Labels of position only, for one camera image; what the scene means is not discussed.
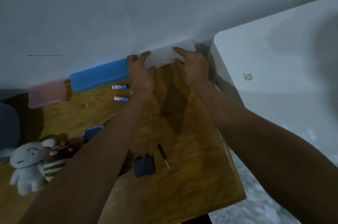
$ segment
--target wooden tabletop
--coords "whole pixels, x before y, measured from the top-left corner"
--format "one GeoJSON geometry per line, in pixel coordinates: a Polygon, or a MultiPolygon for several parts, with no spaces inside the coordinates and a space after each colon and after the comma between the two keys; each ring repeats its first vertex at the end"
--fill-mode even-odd
{"type": "MultiPolygon", "coordinates": [[[[177,224],[245,198],[227,145],[176,67],[160,68],[155,80],[123,174],[111,191],[100,224],[177,224]],[[158,143],[171,170],[158,151],[158,143]],[[154,158],[156,172],[136,178],[132,162],[146,153],[154,158]]],[[[129,89],[112,90],[112,84],[82,93],[72,92],[69,82],[66,85],[67,102],[44,109],[28,109],[27,94],[4,101],[19,114],[21,144],[49,137],[58,141],[81,137],[85,129],[103,125],[123,107],[125,102],[114,101],[114,96],[130,95],[129,89]]],[[[8,185],[13,171],[9,164],[0,166],[0,219],[6,224],[17,223],[38,193],[19,196],[17,188],[8,185]]]]}

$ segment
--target pink container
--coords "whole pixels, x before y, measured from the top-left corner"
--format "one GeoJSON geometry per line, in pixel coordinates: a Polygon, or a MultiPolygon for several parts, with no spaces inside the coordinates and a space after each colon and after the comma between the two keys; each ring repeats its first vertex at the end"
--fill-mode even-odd
{"type": "Polygon", "coordinates": [[[65,83],[62,80],[50,81],[28,88],[28,107],[42,108],[66,100],[65,83]]]}

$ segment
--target forearm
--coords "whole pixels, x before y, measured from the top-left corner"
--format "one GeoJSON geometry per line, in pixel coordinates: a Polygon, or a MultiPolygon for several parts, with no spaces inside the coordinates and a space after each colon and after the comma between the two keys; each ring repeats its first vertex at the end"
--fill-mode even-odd
{"type": "Polygon", "coordinates": [[[277,202],[303,223],[336,221],[338,169],[323,154],[232,102],[209,82],[196,94],[227,144],[277,202]]]}
{"type": "Polygon", "coordinates": [[[146,98],[135,96],[40,192],[20,223],[96,224],[118,177],[146,98]]]}

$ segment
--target plush toy leg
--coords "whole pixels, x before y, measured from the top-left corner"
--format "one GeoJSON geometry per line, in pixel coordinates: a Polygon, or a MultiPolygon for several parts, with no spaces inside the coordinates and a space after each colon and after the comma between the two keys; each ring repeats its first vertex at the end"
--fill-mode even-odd
{"type": "Polygon", "coordinates": [[[29,192],[32,191],[32,184],[19,181],[18,191],[19,191],[19,194],[22,196],[27,195],[29,192]]]}
{"type": "Polygon", "coordinates": [[[36,192],[36,191],[39,191],[40,188],[43,187],[45,183],[45,179],[37,179],[35,181],[32,182],[32,192],[36,192]]]}

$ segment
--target white stuffed dog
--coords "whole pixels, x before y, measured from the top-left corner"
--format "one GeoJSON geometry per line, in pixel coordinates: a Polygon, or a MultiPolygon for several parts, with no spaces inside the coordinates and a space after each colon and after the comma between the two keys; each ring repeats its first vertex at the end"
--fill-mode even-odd
{"type": "Polygon", "coordinates": [[[55,140],[50,138],[42,142],[30,142],[17,149],[6,148],[0,152],[0,158],[10,158],[10,164],[16,168],[10,184],[18,184],[19,194],[24,196],[29,192],[38,191],[44,185],[43,157],[46,147],[53,147],[55,140]]]}

